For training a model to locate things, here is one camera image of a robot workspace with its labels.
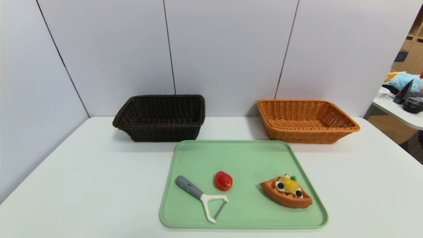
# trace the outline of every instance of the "panel seam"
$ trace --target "panel seam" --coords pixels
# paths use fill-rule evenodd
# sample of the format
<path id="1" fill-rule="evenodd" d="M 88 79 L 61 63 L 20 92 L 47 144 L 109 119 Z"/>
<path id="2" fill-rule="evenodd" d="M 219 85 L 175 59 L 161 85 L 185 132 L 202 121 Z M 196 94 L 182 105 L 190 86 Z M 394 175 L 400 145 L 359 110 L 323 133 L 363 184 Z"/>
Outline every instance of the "panel seam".
<path id="1" fill-rule="evenodd" d="M 275 92 L 274 99 L 276 99 L 277 90 L 279 89 L 280 78 L 282 77 L 283 66 L 285 65 L 286 55 L 288 54 L 289 42 L 291 41 L 292 31 L 294 29 L 295 18 L 297 17 L 297 11 L 298 11 L 299 2 L 300 2 L 300 0 L 297 1 L 297 7 L 295 8 L 294 19 L 292 20 L 291 32 L 289 33 L 288 43 L 286 44 L 285 56 L 283 57 L 282 68 L 280 69 L 279 80 L 277 81 L 277 86 L 276 86 L 276 92 Z"/>
<path id="2" fill-rule="evenodd" d="M 175 94 L 176 94 L 175 75 L 174 75 L 174 73 L 173 73 L 172 52 L 171 52 L 171 50 L 170 50 L 170 39 L 169 39 L 168 17 L 166 16 L 166 5 L 165 5 L 165 0 L 163 0 L 163 10 L 165 11 L 166 33 L 168 34 L 168 45 L 169 45 L 170 67 L 171 67 L 171 69 L 172 69 L 173 89 L 175 90 Z"/>
<path id="3" fill-rule="evenodd" d="M 41 10 L 40 4 L 38 3 L 38 0 L 36 0 L 36 1 L 37 1 L 38 9 L 40 10 L 41 16 L 43 17 L 44 23 L 46 24 L 47 30 L 49 31 L 50 37 L 51 37 L 51 39 L 53 41 L 54 47 L 56 47 L 57 54 L 59 55 L 60 60 L 62 61 L 63 67 L 65 67 L 66 73 L 68 74 L 68 77 L 71 80 L 72 85 L 74 86 L 74 89 L 75 89 L 75 91 L 76 91 L 76 93 L 78 95 L 78 98 L 81 101 L 82 106 L 84 107 L 85 112 L 87 113 L 88 118 L 90 118 L 90 114 L 88 113 L 87 108 L 85 107 L 84 102 L 82 101 L 81 96 L 80 96 L 77 88 L 75 87 L 75 83 L 73 82 L 72 77 L 69 74 L 68 68 L 66 68 L 65 62 L 63 61 L 62 55 L 60 54 L 59 49 L 57 48 L 56 42 L 53 39 L 53 35 L 52 35 L 51 31 L 50 31 L 49 26 L 47 25 L 47 21 L 46 21 L 46 18 L 44 17 L 43 11 Z"/>

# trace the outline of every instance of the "red rubber duck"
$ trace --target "red rubber duck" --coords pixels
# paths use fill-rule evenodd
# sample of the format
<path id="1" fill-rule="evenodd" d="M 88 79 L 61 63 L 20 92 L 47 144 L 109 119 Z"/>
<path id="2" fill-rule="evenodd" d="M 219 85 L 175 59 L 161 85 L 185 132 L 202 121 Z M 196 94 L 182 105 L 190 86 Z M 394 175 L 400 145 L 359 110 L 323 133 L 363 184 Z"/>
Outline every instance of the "red rubber duck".
<path id="1" fill-rule="evenodd" d="M 232 177 L 223 171 L 219 171 L 214 178 L 214 183 L 218 189 L 227 191 L 232 187 Z"/>

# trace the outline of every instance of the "peeler blade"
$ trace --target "peeler blade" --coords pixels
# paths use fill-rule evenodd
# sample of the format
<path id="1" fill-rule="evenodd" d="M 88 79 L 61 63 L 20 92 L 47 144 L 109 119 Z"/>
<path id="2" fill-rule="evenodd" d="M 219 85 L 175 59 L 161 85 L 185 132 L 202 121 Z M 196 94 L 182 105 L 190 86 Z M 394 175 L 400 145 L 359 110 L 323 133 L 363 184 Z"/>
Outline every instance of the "peeler blade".
<path id="1" fill-rule="evenodd" d="M 217 210 L 216 214 L 214 215 L 213 219 L 216 220 L 219 213 L 222 211 L 223 207 L 226 205 L 227 201 L 224 201 L 222 205 L 220 206 L 219 210 Z"/>

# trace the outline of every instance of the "table surface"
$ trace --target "table surface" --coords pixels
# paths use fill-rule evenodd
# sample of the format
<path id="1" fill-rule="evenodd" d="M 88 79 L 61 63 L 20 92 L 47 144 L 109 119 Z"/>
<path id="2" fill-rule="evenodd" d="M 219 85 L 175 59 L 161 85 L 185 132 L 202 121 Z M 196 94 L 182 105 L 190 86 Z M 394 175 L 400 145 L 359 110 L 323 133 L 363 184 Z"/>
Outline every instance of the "table surface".
<path id="1" fill-rule="evenodd" d="M 417 130 L 423 130 L 423 113 L 413 114 L 402 109 L 402 105 L 396 104 L 392 98 L 376 97 L 373 100 L 373 105 L 380 110 L 395 117 L 397 120 Z"/>
<path id="2" fill-rule="evenodd" d="M 112 120 L 87 120 L 22 182 L 0 205 L 0 237 L 421 236 L 423 166 L 362 118 L 361 131 L 335 144 L 290 144 L 329 214 L 316 230 L 165 227 L 159 208 L 176 143 L 132 142 Z M 207 117 L 198 139 L 267 137 L 260 118 Z"/>

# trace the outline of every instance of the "yellow fruit piece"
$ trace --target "yellow fruit piece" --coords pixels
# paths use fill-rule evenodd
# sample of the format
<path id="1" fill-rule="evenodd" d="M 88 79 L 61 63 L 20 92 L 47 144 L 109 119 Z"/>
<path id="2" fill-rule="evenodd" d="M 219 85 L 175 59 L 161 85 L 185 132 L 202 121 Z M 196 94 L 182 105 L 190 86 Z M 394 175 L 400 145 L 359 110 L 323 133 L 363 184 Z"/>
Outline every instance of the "yellow fruit piece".
<path id="1" fill-rule="evenodd" d="M 283 189 L 292 192 L 293 194 L 299 189 L 299 183 L 294 180 L 282 176 Z"/>

